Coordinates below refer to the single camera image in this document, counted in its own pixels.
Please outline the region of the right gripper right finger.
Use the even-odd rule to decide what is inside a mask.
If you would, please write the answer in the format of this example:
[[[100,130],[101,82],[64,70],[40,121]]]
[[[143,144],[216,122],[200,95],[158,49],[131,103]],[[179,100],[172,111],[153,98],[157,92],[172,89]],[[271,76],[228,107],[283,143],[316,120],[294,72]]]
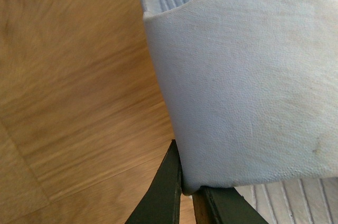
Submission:
[[[203,186],[192,194],[196,223],[266,223],[235,188]]]

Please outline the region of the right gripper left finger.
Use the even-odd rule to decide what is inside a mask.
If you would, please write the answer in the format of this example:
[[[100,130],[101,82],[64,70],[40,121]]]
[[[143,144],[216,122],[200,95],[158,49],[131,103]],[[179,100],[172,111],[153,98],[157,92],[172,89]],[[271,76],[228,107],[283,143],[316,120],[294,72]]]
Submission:
[[[126,223],[179,223],[182,168],[175,140],[147,190]]]

